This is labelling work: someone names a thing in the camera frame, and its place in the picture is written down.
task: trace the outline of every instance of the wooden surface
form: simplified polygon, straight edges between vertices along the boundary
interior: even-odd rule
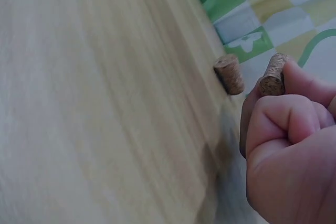
[[[0,223],[251,212],[220,131],[224,111],[236,148],[241,104],[197,0],[0,0],[0,21]],[[220,170],[234,189],[218,197]]]

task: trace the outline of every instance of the white flower print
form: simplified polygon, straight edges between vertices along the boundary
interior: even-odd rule
[[[261,39],[262,36],[262,32],[248,34],[238,40],[230,42],[227,46],[231,48],[241,46],[244,52],[252,52],[254,41]]]

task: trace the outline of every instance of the cork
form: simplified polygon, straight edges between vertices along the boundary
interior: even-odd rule
[[[288,60],[290,60],[290,57],[283,54],[275,54],[271,58],[259,84],[260,93],[263,97],[285,93],[282,70]]]
[[[244,91],[245,85],[237,56],[230,54],[220,57],[214,64],[214,71],[228,94],[237,95]]]

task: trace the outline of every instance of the finger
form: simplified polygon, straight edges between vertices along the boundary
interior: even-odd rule
[[[301,95],[263,97],[256,103],[250,119],[247,157],[254,149],[269,141],[288,139],[290,144],[296,144],[318,130],[318,114],[308,98]]]
[[[242,116],[240,118],[240,141],[239,141],[239,148],[240,153],[245,158],[246,151],[245,151],[245,145],[246,145],[246,135],[247,135],[247,129],[250,122],[250,118],[252,115],[252,111],[254,109],[254,106],[256,102],[261,97],[260,91],[259,91],[259,82],[260,79],[257,81],[255,87],[252,89],[250,94],[247,96],[243,103],[242,108]]]
[[[304,72],[295,62],[288,61],[283,68],[286,94],[299,94],[326,108],[336,95],[336,86]]]
[[[317,102],[312,102],[312,104],[319,119],[321,129],[331,127],[336,124],[332,114],[322,104]]]

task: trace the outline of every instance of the wood grain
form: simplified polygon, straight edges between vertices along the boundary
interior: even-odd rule
[[[213,221],[241,103],[197,0],[0,0],[0,21],[1,223]]]

